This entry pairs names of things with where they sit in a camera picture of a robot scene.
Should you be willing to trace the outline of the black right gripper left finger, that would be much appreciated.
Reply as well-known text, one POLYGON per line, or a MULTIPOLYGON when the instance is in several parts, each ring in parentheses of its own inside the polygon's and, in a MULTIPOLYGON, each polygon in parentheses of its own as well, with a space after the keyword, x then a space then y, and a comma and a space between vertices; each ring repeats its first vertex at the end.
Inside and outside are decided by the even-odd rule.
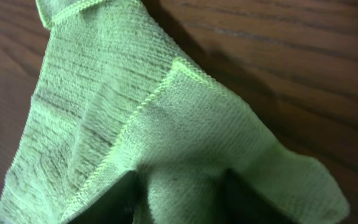
POLYGON ((138 199, 139 176, 132 170, 68 224, 130 224, 138 199))

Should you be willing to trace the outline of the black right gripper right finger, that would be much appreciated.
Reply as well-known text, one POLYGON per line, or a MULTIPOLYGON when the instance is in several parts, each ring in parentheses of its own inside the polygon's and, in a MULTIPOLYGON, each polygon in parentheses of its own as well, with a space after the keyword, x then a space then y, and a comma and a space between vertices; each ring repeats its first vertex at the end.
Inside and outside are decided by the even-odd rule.
POLYGON ((219 203, 229 224, 295 224, 232 169, 224 172, 219 203))

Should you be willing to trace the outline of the light green microfiber cloth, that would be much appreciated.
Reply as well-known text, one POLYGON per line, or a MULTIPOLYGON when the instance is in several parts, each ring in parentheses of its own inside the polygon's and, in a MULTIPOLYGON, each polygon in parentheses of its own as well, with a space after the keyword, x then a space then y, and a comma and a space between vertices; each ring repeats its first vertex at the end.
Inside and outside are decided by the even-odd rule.
POLYGON ((138 0, 38 1, 50 31, 0 223, 68 223, 135 170, 136 223, 227 223, 233 169, 295 223, 339 223, 349 204, 318 160, 283 146, 138 0))

